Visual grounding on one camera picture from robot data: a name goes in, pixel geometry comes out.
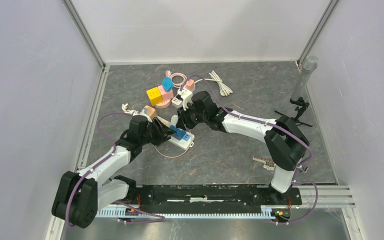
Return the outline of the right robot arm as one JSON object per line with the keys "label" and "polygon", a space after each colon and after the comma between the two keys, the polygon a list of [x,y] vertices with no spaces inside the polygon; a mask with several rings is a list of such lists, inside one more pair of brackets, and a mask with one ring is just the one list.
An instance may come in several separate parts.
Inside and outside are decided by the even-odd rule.
{"label": "right robot arm", "polygon": [[181,102],[177,128],[193,129],[206,124],[214,131],[240,134],[266,144],[275,163],[269,199],[282,204],[289,198],[296,168],[305,154],[311,152],[309,141],[291,118],[284,115],[278,119],[258,118],[217,106],[207,91],[179,90],[174,98]]}

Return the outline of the blue cube socket adapter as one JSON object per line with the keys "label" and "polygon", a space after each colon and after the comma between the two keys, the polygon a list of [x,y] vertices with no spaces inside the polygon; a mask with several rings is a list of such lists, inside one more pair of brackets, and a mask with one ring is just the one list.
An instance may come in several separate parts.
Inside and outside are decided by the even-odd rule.
{"label": "blue cube socket adapter", "polygon": [[176,139],[176,140],[182,140],[183,137],[185,136],[185,134],[187,133],[185,130],[182,130],[182,129],[179,129],[179,128],[176,128],[174,125],[170,125],[169,128],[173,131],[175,131],[175,133],[173,134],[173,137]]}

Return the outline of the large white power strip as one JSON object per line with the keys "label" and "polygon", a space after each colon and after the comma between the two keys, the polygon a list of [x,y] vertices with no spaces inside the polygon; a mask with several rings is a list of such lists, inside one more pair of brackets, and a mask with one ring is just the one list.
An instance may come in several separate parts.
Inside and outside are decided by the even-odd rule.
{"label": "large white power strip", "polygon": [[169,121],[163,119],[160,116],[157,116],[157,119],[160,120],[165,126],[175,131],[175,133],[168,140],[170,143],[183,150],[188,150],[189,148],[193,147],[195,136],[191,132],[175,127]]}

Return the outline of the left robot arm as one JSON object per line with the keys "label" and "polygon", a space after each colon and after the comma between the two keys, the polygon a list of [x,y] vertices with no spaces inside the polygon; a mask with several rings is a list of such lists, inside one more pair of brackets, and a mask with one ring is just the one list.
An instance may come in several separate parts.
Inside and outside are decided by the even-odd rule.
{"label": "left robot arm", "polygon": [[159,146],[175,133],[157,118],[134,115],[106,155],[78,172],[62,175],[51,214],[69,226],[84,229],[102,208],[119,200],[133,203],[137,198],[136,181],[114,173],[131,163],[145,145]]}

